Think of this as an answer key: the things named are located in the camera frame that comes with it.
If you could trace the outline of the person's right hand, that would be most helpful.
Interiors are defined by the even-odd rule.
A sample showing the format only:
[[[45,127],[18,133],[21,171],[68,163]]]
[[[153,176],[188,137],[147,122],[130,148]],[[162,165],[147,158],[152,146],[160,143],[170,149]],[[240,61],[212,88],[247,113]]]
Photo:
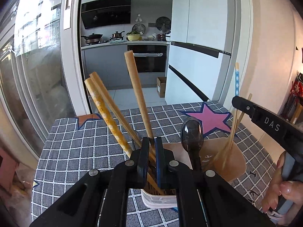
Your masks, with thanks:
[[[269,208],[275,210],[278,204],[278,197],[282,195],[286,200],[292,201],[294,204],[279,220],[278,225],[288,226],[302,207],[302,182],[299,181],[283,181],[281,177],[282,167],[284,164],[286,151],[284,151],[277,161],[277,168],[273,178],[269,184],[266,194],[262,200],[262,210],[267,213]]]

